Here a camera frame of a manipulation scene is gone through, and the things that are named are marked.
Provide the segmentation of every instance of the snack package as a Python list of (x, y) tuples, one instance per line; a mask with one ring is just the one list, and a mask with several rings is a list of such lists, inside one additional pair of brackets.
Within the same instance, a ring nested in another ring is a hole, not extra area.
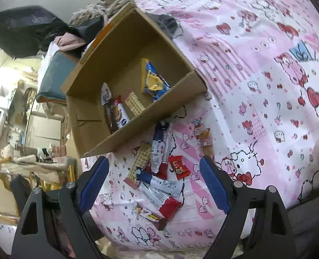
[(154, 176), (140, 167), (137, 167), (137, 180), (145, 182), (152, 187), (178, 197), (183, 189), (182, 181), (167, 181)]
[(152, 95), (154, 101), (170, 90), (168, 83), (146, 58), (142, 58), (142, 87), (143, 92)]
[(195, 139), (200, 142), (204, 156), (210, 156), (210, 158), (214, 161), (214, 149), (212, 147), (210, 128), (205, 128), (204, 124), (202, 124), (199, 119), (194, 119), (193, 124), (195, 125), (193, 130)]
[(129, 117), (124, 110), (124, 106), (122, 106), (120, 95), (114, 101), (114, 116), (119, 129), (123, 128), (129, 122)]
[(111, 134), (113, 134), (115, 131), (118, 130), (118, 127), (114, 117), (114, 102), (112, 102), (112, 94), (107, 83), (103, 83), (101, 88), (101, 102), (104, 108), (104, 116), (109, 131)]
[(138, 202), (134, 202), (133, 210), (135, 211), (136, 214), (152, 222), (152, 224), (156, 227), (158, 231), (162, 231), (167, 224), (167, 219), (159, 216), (158, 214), (151, 212), (149, 209), (142, 206)]
[(134, 92), (130, 92), (125, 100), (126, 105), (132, 111), (134, 116), (138, 116), (145, 110), (144, 105), (139, 101), (138, 97)]
[(165, 219), (169, 220), (176, 210), (181, 206), (182, 202), (174, 199), (161, 190), (151, 187), (150, 185), (141, 182), (139, 189), (143, 191), (147, 199), (160, 211)]
[(128, 176), (124, 179), (124, 182), (127, 185), (131, 186), (134, 190), (136, 190), (139, 185), (139, 180), (137, 180), (136, 173), (137, 167), (141, 169), (146, 168), (150, 160), (150, 153), (151, 146), (146, 143), (142, 143), (134, 159), (133, 165), (128, 173)]
[(178, 180), (183, 179), (191, 174), (190, 170), (183, 164), (182, 156), (170, 156), (168, 158)]

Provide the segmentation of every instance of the small red packet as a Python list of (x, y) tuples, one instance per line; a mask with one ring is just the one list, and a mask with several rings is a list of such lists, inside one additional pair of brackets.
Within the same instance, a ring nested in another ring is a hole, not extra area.
[(178, 180), (183, 179), (191, 174), (190, 170), (183, 164), (182, 156), (169, 156), (168, 161), (175, 171), (176, 178)]

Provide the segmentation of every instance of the gray cloth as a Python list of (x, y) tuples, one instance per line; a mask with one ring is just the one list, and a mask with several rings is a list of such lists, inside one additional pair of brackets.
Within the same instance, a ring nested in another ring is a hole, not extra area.
[(319, 197), (288, 212), (297, 258), (319, 258)]
[(168, 36), (169, 39), (173, 38), (173, 35), (177, 29), (176, 19), (166, 14), (152, 14), (146, 13), (160, 29)]

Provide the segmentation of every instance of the hello kitty bed sheet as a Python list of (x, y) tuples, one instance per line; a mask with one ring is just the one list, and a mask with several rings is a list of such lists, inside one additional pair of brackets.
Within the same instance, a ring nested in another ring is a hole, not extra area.
[[(212, 137), (216, 166), (253, 188), (277, 187), (286, 207), (319, 189), (319, 15), (309, 0), (136, 0), (145, 12), (170, 14), (180, 25), (174, 43), (195, 65), (208, 92), (183, 106), (174, 122), (172, 155), (191, 175), (183, 206), (157, 231), (133, 211), (155, 208), (123, 180), (141, 141), (154, 128), (108, 154), (109, 177), (91, 213), (114, 243), (131, 249), (210, 246), (225, 215), (199, 172), (203, 152), (193, 134), (200, 120)], [(82, 159), (88, 170), (97, 157)], [(247, 236), (254, 211), (242, 233)]]

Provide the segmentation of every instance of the bed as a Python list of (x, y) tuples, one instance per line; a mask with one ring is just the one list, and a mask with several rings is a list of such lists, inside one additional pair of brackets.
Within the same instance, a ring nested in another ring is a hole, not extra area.
[[(212, 137), (216, 166), (233, 180), (253, 188), (276, 186), (287, 208), (319, 191), (319, 157), (312, 152), (319, 139), (319, 13), (310, 0), (135, 1), (145, 12), (177, 19), (173, 41), (208, 92), (171, 115), (171, 154), (182, 155), (192, 173), (184, 180), (178, 213), (157, 231), (132, 212), (134, 201), (157, 212), (123, 182), (140, 142), (152, 141), (150, 128), (107, 155), (109, 176), (91, 210), (104, 235), (125, 249), (211, 245), (225, 215), (199, 172), (197, 121)], [(82, 159), (83, 170), (96, 159)], [(242, 238), (249, 235), (253, 216), (249, 211)]]

